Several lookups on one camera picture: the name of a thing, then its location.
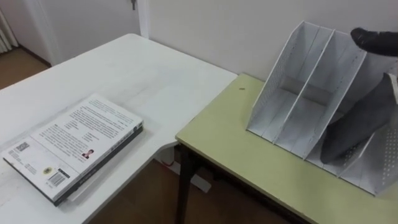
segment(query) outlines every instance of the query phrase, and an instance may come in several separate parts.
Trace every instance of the book spine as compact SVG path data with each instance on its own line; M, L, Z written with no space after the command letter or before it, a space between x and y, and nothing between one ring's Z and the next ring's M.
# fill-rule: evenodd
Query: book spine
M109 150L109 153L107 154L106 157L104 157L101 161L96 163L92 169L88 169L87 172L85 172L85 175L83 175L81 178L78 179L77 182L75 182L68 190L65 191L61 196L59 196L58 199L53 201L53 204L57 207L59 206L63 201L65 201L72 193L74 193L76 190L79 189L80 186L82 186L92 175L94 175L100 168L102 168L109 160L111 160L118 152L120 152L124 147L126 147L134 138L138 136L144 129L142 127L142 124L139 124L137 127L138 129L135 129L131 132L129 132L130 135L124 136L122 140L120 140L117 144L115 144L114 147L112 147L111 150Z

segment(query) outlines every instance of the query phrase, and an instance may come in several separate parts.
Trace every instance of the door handle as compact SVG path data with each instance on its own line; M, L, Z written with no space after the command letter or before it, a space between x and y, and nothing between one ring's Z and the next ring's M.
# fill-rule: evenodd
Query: door handle
M131 0L132 10L133 10L133 11L136 10L136 3L137 3L137 0Z

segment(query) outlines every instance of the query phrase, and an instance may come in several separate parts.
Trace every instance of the wooden floor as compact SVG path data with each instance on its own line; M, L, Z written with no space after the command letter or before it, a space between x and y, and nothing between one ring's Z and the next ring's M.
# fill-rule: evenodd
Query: wooden floor
M21 49L0 55L0 89L35 75L47 67ZM205 194L191 185L186 224L287 223L234 187L214 182ZM150 162L125 189L95 216L90 224L173 223L178 176L156 161Z
M22 49L0 55L0 89L31 77L47 66Z

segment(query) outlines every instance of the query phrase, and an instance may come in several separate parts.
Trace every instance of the perforated metal panel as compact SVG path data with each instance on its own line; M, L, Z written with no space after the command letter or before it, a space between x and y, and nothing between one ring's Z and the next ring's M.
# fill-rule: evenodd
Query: perforated metal panel
M398 129L387 130L383 145L383 170L379 184L376 185L376 193L382 192L398 180Z

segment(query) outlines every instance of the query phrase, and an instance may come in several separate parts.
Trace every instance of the table leg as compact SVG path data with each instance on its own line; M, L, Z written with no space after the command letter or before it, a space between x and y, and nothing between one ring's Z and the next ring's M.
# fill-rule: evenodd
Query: table leg
M181 170L180 180L178 183L178 201L175 224L184 224L185 213L187 211L190 182L200 166L198 161L192 155L190 155L189 149L187 149L185 146L176 147L180 148Z

